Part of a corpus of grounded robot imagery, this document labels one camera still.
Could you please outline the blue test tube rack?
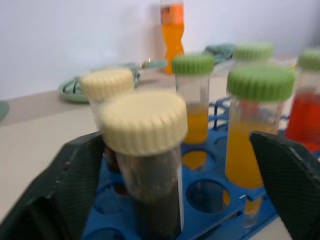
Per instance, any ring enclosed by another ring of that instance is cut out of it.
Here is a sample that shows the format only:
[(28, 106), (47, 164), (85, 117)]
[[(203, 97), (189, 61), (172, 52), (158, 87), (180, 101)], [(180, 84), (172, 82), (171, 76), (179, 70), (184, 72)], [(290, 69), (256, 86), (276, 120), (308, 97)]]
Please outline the blue test tube rack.
[[(181, 153), (205, 153), (198, 169), (182, 168), (184, 227), (177, 240), (249, 240), (278, 218), (263, 188), (246, 190), (231, 184), (224, 175), (230, 98), (209, 104), (205, 143), (183, 145)], [(141, 240), (132, 201), (124, 193), (122, 176), (101, 160), (96, 198), (81, 240)]]

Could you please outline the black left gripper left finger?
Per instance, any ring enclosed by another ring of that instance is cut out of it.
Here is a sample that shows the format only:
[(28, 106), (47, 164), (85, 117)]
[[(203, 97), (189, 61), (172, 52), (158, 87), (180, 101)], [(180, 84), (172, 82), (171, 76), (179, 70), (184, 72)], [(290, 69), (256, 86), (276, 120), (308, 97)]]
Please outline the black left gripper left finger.
[(65, 143), (0, 223), (0, 240), (81, 240), (104, 148), (98, 132)]

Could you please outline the green-capped test tube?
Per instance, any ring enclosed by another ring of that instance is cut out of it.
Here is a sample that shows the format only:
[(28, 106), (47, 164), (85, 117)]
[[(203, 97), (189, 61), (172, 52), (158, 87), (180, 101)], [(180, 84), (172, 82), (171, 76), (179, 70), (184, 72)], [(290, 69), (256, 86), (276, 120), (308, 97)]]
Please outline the green-capped test tube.
[(246, 43), (234, 47), (232, 59), (236, 65), (265, 64), (274, 54), (271, 43)]

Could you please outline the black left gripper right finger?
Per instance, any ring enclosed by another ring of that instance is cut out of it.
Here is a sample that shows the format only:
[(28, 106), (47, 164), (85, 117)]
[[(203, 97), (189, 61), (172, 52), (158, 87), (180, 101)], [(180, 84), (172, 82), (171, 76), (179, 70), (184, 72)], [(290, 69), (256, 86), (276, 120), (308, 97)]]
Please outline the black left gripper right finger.
[(264, 187), (292, 240), (320, 240), (320, 161), (302, 144), (253, 131)]

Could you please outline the teal crumpled cloth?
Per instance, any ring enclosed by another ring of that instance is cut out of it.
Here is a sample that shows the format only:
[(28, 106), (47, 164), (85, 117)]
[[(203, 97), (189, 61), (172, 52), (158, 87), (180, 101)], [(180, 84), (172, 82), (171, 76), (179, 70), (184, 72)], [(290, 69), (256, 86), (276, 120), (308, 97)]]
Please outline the teal crumpled cloth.
[(214, 64), (219, 65), (229, 61), (233, 57), (234, 49), (234, 44), (221, 43), (206, 46), (204, 52), (213, 55)]

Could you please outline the green-capped red liquid tube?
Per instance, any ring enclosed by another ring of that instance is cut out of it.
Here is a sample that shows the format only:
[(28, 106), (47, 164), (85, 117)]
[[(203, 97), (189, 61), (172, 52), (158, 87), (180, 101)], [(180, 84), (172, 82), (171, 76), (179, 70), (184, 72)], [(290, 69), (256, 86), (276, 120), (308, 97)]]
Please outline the green-capped red liquid tube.
[(320, 47), (303, 50), (297, 59), (297, 80), (284, 136), (320, 151)]

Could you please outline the pale green plate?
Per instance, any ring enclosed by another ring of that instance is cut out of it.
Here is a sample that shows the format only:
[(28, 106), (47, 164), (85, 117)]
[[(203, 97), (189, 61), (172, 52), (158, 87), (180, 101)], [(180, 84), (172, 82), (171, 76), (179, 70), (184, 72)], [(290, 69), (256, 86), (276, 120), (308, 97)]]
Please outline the pale green plate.
[[(136, 88), (140, 83), (140, 68), (137, 65), (125, 65), (125, 68), (129, 68), (133, 75), (134, 87)], [(59, 96), (70, 103), (76, 104), (88, 104), (87, 97), (83, 94), (79, 82), (80, 77), (75, 76), (70, 80), (61, 83), (58, 87)]]

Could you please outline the green round mat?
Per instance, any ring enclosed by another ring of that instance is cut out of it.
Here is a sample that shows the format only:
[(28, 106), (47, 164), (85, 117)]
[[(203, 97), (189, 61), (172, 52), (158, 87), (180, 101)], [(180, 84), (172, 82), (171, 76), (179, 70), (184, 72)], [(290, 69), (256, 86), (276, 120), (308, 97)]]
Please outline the green round mat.
[(0, 100), (0, 122), (6, 117), (10, 110), (9, 103), (4, 100)]

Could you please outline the orange soda bottle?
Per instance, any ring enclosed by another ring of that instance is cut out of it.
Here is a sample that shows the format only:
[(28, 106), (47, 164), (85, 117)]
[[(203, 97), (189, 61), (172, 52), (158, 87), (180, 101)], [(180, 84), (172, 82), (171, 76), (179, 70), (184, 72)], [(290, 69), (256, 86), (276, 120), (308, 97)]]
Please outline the orange soda bottle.
[(172, 74), (172, 59), (184, 53), (182, 38), (184, 34), (184, 2), (183, 0), (160, 0), (160, 24), (166, 47), (165, 67), (167, 74)]

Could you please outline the cream-capped dark liquid tube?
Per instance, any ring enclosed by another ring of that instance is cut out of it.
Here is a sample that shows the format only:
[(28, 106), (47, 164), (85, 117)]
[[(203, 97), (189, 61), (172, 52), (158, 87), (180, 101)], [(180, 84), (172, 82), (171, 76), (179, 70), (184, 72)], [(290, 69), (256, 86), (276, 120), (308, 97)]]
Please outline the cream-capped dark liquid tube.
[(176, 240), (184, 227), (185, 101), (169, 91), (137, 91), (103, 106), (100, 121), (132, 199), (141, 238)]
[(87, 97), (97, 130), (101, 130), (101, 109), (113, 98), (135, 89), (132, 71), (116, 67), (87, 73), (79, 79), (83, 94)]

